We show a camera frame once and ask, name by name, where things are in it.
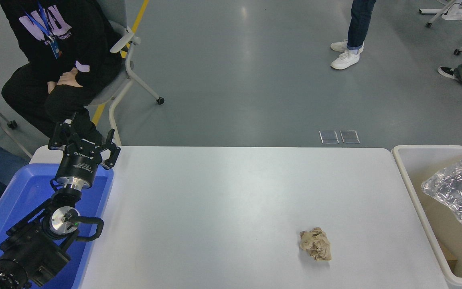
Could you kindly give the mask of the person's left hand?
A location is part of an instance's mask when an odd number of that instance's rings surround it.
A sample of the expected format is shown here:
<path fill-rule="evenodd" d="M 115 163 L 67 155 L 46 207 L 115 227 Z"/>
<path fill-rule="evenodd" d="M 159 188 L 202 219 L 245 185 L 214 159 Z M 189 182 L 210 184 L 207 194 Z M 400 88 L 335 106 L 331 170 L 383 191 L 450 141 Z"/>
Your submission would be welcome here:
<path fill-rule="evenodd" d="M 68 85 L 76 88 L 82 88 L 83 86 L 80 85 L 77 80 L 76 76 L 78 73 L 77 68 L 72 68 L 71 71 L 63 73 L 60 77 L 59 80 L 57 81 L 57 85 Z"/>

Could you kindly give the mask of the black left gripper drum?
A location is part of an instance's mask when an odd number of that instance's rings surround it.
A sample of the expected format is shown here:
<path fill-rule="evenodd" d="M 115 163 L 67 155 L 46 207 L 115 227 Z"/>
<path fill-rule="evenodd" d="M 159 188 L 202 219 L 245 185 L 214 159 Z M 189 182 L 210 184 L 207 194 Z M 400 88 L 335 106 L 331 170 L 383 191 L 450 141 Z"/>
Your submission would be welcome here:
<path fill-rule="evenodd" d="M 82 148 L 76 143 L 70 143 L 63 149 L 63 157 L 56 173 L 56 182 L 64 183 L 67 178 L 82 179 L 86 183 L 93 183 L 101 155 L 96 154 L 97 145 L 82 142 Z"/>

